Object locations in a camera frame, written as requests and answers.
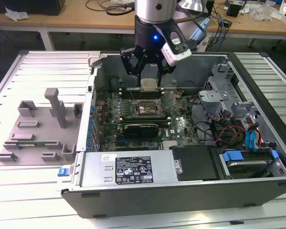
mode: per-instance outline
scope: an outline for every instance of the computer case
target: computer case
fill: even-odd
[[[44,15],[59,15],[65,0],[0,0],[0,13],[5,12],[5,6],[17,12],[27,12]]]

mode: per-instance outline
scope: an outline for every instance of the robotic arm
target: robotic arm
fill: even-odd
[[[177,0],[135,0],[135,42],[130,49],[121,49],[121,59],[129,75],[138,77],[141,86],[141,73],[146,64],[157,64],[157,84],[161,77],[172,73],[177,63],[191,56],[191,48],[174,21]],[[137,64],[130,59],[134,55]]]

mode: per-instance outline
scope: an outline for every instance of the black box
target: black box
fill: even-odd
[[[242,5],[230,4],[227,9],[227,16],[237,17]]]
[[[44,15],[59,15],[65,0],[0,0],[0,13],[5,6],[12,11]]]

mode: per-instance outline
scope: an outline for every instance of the screw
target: screw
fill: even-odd
[[[161,5],[160,3],[157,3],[157,4],[156,4],[156,9],[157,9],[157,10],[161,10],[161,9],[162,9],[162,5]]]
[[[182,174],[181,168],[177,167],[177,168],[176,168],[176,173],[177,173],[178,175],[181,175],[181,174]]]

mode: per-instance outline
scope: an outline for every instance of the side panel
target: side panel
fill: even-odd
[[[82,218],[260,206],[286,193],[286,181],[68,192],[62,197]]]

